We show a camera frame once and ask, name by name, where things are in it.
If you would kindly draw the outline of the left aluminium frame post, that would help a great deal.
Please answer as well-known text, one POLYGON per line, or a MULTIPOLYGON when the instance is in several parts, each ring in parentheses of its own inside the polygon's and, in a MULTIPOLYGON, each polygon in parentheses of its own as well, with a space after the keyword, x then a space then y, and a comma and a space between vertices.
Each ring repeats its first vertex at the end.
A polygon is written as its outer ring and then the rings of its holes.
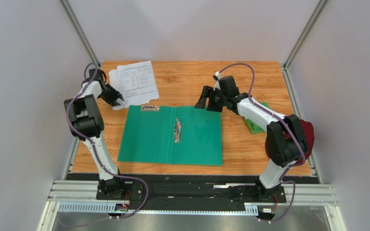
POLYGON ((101 62, 99 61, 97 55, 95 54, 89 40, 88 40, 88 37, 86 36, 79 20, 78 20, 78 17, 76 15, 76 13, 74 12, 72 6, 71 6, 71 3, 70 1, 68 0, 59 0, 59 3, 61 5, 61 7, 63 8, 63 11, 65 13, 65 15, 67 16, 69 22, 71 23, 77 37, 79 38, 86 54, 88 55, 89 59, 96 63, 99 67, 101 67, 101 62))

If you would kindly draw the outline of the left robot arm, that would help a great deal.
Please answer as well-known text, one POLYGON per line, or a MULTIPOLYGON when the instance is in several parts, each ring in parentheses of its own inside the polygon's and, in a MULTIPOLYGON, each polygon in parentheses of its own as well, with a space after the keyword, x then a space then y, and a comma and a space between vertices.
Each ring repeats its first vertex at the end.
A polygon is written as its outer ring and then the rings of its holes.
POLYGON ((110 106, 119 106, 122 95, 106 83, 104 71, 98 68, 86 69, 85 80, 80 92, 64 101, 67 122, 73 136, 79 138, 91 153, 99 172, 97 199, 113 198, 122 200, 127 194, 119 169, 110 157, 104 140, 104 120, 97 99, 110 106))

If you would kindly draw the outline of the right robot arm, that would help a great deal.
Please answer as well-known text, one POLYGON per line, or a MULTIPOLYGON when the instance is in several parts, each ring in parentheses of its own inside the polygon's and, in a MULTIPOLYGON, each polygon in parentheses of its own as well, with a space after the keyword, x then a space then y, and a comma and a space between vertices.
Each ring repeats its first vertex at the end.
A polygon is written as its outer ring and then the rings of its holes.
POLYGON ((227 108, 266 132, 266 150, 270 160, 255 181, 253 194, 258 200, 272 198, 289 169, 306 161, 308 142, 299 117, 277 113, 260 104, 249 93, 241 93, 232 76, 217 79, 215 87, 204 86, 195 107, 212 112, 222 112, 227 108))

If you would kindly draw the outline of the green folded cloth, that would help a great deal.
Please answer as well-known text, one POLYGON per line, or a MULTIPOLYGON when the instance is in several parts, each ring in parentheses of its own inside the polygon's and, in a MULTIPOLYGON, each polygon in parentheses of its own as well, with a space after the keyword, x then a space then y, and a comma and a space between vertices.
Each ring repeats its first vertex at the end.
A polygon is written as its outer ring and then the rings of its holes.
POLYGON ((266 132, 272 112, 267 103, 258 103, 249 100, 238 104, 238 113, 244 118, 252 134, 266 132))

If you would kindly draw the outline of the metal folder clamp bar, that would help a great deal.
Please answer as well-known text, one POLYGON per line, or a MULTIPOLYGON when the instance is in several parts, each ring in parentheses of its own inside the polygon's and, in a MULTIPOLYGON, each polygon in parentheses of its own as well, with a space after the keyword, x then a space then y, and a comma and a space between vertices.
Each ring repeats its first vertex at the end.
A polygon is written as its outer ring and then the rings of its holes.
POLYGON ((141 111, 143 112, 157 112, 160 110, 160 106, 158 105, 142 105, 141 111))

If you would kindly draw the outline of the green file folder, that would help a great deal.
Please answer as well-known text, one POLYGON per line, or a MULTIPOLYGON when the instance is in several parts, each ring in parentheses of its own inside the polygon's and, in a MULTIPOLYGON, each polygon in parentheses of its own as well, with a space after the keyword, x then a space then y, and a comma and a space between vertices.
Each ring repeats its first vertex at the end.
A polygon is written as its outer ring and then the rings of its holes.
POLYGON ((221 166, 221 115, 193 106, 160 106, 143 112, 130 106, 121 139, 119 162, 221 166), (175 118, 182 124, 181 141, 173 140, 175 118))

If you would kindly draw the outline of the right aluminium frame post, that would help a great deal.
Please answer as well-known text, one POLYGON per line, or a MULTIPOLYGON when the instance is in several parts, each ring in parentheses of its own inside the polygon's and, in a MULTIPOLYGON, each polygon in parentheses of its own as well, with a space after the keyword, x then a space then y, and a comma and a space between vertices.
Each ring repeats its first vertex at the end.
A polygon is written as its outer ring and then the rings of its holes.
POLYGON ((289 53, 286 61, 283 64, 284 70, 288 70, 295 58, 297 57, 298 53, 300 52, 302 46, 304 45, 305 41, 307 40, 308 36, 312 32, 313 28, 315 27, 316 23, 318 22, 320 16, 323 14, 326 6, 328 5, 329 0, 319 0, 315 9, 313 10, 312 14, 310 15, 305 27, 303 28, 302 32, 300 33, 296 43, 294 44, 291 52, 289 53))

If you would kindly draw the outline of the metal folder clip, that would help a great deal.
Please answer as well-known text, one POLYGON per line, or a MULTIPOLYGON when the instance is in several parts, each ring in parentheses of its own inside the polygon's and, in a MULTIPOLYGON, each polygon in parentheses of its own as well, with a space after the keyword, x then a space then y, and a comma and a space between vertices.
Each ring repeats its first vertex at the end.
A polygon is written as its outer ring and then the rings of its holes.
POLYGON ((181 141, 181 131, 182 131, 182 124, 178 117, 175 118, 174 123, 174 133, 173 133, 173 140, 175 143, 179 143, 181 141))

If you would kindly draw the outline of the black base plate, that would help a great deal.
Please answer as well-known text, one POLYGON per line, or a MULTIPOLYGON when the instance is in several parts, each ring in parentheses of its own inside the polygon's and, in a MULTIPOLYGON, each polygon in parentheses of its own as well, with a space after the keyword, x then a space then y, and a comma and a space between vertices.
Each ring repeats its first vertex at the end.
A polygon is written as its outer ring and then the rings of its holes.
POLYGON ((131 209, 137 209, 141 203, 145 205, 148 199, 169 196, 181 199, 185 197, 218 197, 236 199, 240 202, 265 202, 271 203, 270 207, 278 204, 280 199, 286 200, 279 195, 284 189, 282 186, 269 200, 258 200, 253 194, 257 179, 258 176, 128 174, 121 179, 127 189, 127 194, 122 201, 131 203, 131 209))

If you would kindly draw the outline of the dark red hat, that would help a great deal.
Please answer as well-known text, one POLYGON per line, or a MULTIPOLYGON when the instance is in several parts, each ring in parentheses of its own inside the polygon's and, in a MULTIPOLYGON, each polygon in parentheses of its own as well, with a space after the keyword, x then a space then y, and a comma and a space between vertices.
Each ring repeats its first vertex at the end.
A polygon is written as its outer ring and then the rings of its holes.
POLYGON ((293 115, 283 119, 283 122, 290 130, 280 121, 266 126, 266 154, 277 166, 300 166, 309 158, 313 149, 313 124, 293 115))

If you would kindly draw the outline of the lower white paper sheet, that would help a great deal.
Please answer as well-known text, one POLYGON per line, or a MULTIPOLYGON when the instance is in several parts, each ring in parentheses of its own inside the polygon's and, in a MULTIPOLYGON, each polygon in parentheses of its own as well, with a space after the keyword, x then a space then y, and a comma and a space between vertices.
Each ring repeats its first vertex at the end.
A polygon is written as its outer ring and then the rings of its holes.
MULTIPOLYGON (((120 92, 118 70, 117 69, 111 70, 109 72, 109 78, 110 78, 110 80, 109 80, 110 85, 120 92)), ((113 110, 119 110, 121 108, 122 108, 122 105, 121 106, 115 106, 115 107, 113 107, 113 110)))

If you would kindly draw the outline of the aluminium frame post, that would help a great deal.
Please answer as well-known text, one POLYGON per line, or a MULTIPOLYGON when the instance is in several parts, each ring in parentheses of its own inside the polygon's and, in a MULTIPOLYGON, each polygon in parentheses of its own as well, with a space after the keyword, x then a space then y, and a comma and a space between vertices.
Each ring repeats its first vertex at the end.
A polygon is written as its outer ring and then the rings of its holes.
POLYGON ((296 43, 294 44, 291 52, 289 53, 286 61, 283 64, 284 70, 288 70, 295 58, 297 57, 298 53, 300 52, 302 46, 304 45, 305 41, 307 40, 308 36, 312 32, 313 28, 315 27, 316 23, 318 22, 320 16, 323 14, 326 6, 328 5, 329 0, 319 0, 315 9, 313 10, 312 14, 310 15, 305 27, 303 28, 302 32, 300 33, 296 43))
POLYGON ((74 12, 72 6, 71 6, 71 3, 70 1, 68 0, 59 0, 59 3, 61 5, 61 7, 63 8, 63 11, 65 13, 65 15, 67 16, 69 22, 71 23, 77 37, 79 38, 86 54, 88 55, 89 59, 96 63, 99 67, 101 67, 101 62, 99 61, 97 55, 95 54, 89 40, 88 40, 88 37, 86 36, 79 20, 78 20, 78 17, 76 15, 76 13, 74 12))

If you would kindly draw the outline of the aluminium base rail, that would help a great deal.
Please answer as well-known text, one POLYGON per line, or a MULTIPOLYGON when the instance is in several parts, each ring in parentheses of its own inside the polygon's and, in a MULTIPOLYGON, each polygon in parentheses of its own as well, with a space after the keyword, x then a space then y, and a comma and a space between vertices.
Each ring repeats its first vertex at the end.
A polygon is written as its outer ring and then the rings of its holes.
MULTIPOLYGON (((278 201, 278 208, 284 206, 338 206, 333 189, 322 184, 291 184, 284 186, 278 201)), ((119 209, 122 200, 97 200, 94 181, 56 180, 49 193, 49 202, 59 204, 59 212, 93 212, 122 214, 119 209)), ((162 197, 148 199, 140 214, 180 214, 180 215, 235 215, 256 216, 262 208, 270 207, 265 202, 240 202, 236 199, 218 197, 196 198, 162 197)))

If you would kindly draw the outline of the printed paper sheet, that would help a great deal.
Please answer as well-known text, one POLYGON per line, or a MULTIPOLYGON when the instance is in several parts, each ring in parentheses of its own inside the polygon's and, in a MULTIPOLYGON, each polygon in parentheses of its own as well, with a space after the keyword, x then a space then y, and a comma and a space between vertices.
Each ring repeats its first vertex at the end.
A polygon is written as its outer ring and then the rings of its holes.
POLYGON ((150 60, 117 66, 123 106, 141 105, 159 99, 159 90, 150 60))

